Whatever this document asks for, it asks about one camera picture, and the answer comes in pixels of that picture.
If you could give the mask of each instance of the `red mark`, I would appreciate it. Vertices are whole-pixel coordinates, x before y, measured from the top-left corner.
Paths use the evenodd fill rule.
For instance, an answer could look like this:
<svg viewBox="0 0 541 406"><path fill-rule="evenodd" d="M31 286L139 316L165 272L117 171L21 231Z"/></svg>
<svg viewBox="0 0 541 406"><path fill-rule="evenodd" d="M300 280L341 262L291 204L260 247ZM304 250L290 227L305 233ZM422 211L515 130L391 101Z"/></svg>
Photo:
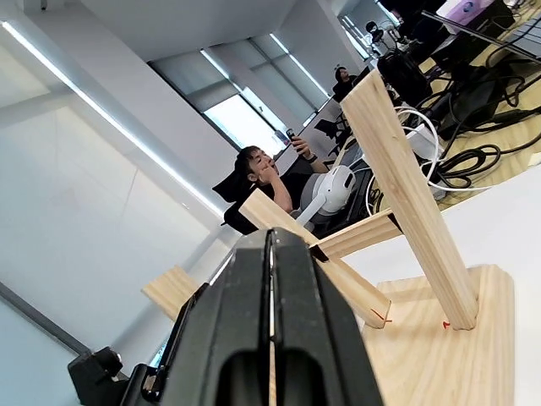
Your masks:
<svg viewBox="0 0 541 406"><path fill-rule="evenodd" d="M385 323L392 323L392 320L386 320L386 319L384 319L383 317L381 317L381 314L380 314L380 313L378 313L378 312L375 311L374 309L371 309L371 310L375 313L375 315L377 315L381 320L383 320L384 324L385 324Z"/></svg>
<svg viewBox="0 0 541 406"><path fill-rule="evenodd" d="M381 320L385 321L385 319L384 319L383 317L381 317L381 314L380 314L380 313L378 313L378 312L375 311L374 309L371 309L371 310L372 310L372 311L375 313L375 315L377 315Z"/></svg>

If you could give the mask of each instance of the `ceiling light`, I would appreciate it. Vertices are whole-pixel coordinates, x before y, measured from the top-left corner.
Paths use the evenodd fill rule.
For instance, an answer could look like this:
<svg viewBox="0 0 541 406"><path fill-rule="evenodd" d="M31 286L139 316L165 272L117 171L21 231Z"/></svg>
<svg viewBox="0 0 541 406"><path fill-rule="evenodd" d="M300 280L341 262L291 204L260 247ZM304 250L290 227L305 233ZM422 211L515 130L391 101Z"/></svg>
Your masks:
<svg viewBox="0 0 541 406"><path fill-rule="evenodd" d="M2 27L23 47L25 47L32 55L34 55L43 65L48 68L57 78L65 85L74 91L81 99L83 99L90 107L100 114L110 125L117 129L128 140L135 144L143 151L152 161L154 161L161 169L167 172L173 179L179 182L189 193L201 201L209 210L213 211L217 216L222 217L223 211L202 195L188 180L182 177L168 163L163 161L158 154L149 148L142 140L125 129L117 120L115 120L108 112L101 108L90 96L84 93L71 79L66 76L57 66L54 65L45 55L43 55L36 47L34 47L20 32L18 32L9 22L3 21Z"/></svg>
<svg viewBox="0 0 541 406"><path fill-rule="evenodd" d="M274 40L274 42L290 57L293 62L306 74L312 82L314 82L314 85L323 93L326 97L329 97L329 94L325 89L323 89L323 86L321 86L318 81L310 74L308 70L304 68L304 66L289 52L289 50L286 48L284 44L281 43L281 41L276 38L274 34L270 34L270 38Z"/></svg>

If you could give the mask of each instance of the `black shirt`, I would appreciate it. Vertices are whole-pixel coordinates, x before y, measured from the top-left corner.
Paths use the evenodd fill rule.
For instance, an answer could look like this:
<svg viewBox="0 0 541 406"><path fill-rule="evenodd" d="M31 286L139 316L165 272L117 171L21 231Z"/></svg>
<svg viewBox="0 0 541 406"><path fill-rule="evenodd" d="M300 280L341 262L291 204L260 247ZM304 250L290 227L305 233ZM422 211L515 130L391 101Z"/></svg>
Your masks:
<svg viewBox="0 0 541 406"><path fill-rule="evenodd" d="M293 210L298 209L301 206L301 194L303 193L304 185L308 182L310 176L312 175L306 173L286 173L284 176L280 177L291 196ZM260 186L260 189L271 199L274 199L274 189L272 189L271 184Z"/></svg>
<svg viewBox="0 0 541 406"><path fill-rule="evenodd" d="M301 206L301 194L303 193L304 185L308 182L311 175L307 173L286 173L281 176L280 179L286 186L289 195L291 196L291 202L293 209L298 209ZM274 190L272 185L266 184L260 186L259 189L271 199L274 199ZM231 206L224 214L224 220L231 227L235 228L240 233L246 235L254 232L257 228L246 217L238 212L240 206L246 201L246 199L237 201Z"/></svg>
<svg viewBox="0 0 541 406"><path fill-rule="evenodd" d="M340 82L332 88L335 95L332 97L337 102L341 102L347 96L347 94L353 89L353 81L357 78L356 75L351 74L347 82Z"/></svg>

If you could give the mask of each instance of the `window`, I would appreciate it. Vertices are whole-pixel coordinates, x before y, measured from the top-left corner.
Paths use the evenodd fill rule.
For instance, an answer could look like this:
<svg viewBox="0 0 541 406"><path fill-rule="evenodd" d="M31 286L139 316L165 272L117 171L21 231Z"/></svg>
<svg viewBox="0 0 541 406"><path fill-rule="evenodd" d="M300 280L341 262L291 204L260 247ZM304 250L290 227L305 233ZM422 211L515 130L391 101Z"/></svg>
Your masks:
<svg viewBox="0 0 541 406"><path fill-rule="evenodd" d="M273 34L220 47L230 48L275 98L292 112L299 123L305 122L330 98L325 89Z"/></svg>
<svg viewBox="0 0 541 406"><path fill-rule="evenodd" d="M240 96L235 95L205 112L239 148L257 145L270 156L279 154L287 145L275 130Z"/></svg>
<svg viewBox="0 0 541 406"><path fill-rule="evenodd" d="M389 19L389 21L395 26L397 27L398 25L400 25L400 21L398 21L398 18L393 14L391 13L388 9L385 8L385 6L383 4L381 4L380 2L376 1L375 2L379 8L381 8L381 11L383 11L385 13L385 15L387 16L387 18Z"/></svg>
<svg viewBox="0 0 541 406"><path fill-rule="evenodd" d="M271 155L289 143L285 124L249 89L241 89L205 50L163 58L150 66L234 145Z"/></svg>

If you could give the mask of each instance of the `white cable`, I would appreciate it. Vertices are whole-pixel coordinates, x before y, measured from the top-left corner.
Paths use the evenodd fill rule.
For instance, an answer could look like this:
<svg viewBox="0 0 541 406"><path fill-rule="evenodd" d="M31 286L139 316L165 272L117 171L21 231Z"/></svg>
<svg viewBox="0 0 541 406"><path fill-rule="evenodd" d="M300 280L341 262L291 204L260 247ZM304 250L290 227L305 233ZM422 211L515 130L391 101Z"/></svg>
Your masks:
<svg viewBox="0 0 541 406"><path fill-rule="evenodd" d="M434 140L435 140L434 159L432 160L432 166L430 166L429 174L426 176L427 179L430 179L432 177L432 173L434 173L434 170L436 169L438 158L440 157L439 156L440 151L438 149L438 145L440 144L440 141L438 140L438 132L436 131L436 127L432 124L430 119L426 117L424 114L422 114L421 112L418 112L417 110L411 110L411 109L402 110L400 112L397 112L396 115L400 116L401 114L405 114L407 112L420 117L429 126L429 129L430 131L432 131L432 135L434 136Z"/></svg>
<svg viewBox="0 0 541 406"><path fill-rule="evenodd" d="M429 163L431 162L425 162L420 167L424 167ZM439 186L438 184L430 182L430 179L427 179L427 183L436 189L444 190L446 192L480 192L492 188L492 186L480 186L478 188L446 188L445 186Z"/></svg>
<svg viewBox="0 0 541 406"><path fill-rule="evenodd" d="M363 160L364 160L364 153L359 159L356 159L355 161L353 161L353 163L351 163L347 167L349 167L351 169L352 167L354 167L355 165L357 165L359 162L361 162Z"/></svg>
<svg viewBox="0 0 541 406"><path fill-rule="evenodd" d="M372 211L370 210L369 206L369 195L370 195L370 188L372 188L372 183L375 181L375 176L372 175L372 178L369 181L369 186L366 189L366 193L364 194L364 204L366 205L366 211L369 214L369 217L372 216Z"/></svg>
<svg viewBox="0 0 541 406"><path fill-rule="evenodd" d="M356 171L353 171L353 174L359 173L359 172L362 172L362 171L369 171L369 170L370 170L370 167L361 167L361 168L357 169Z"/></svg>

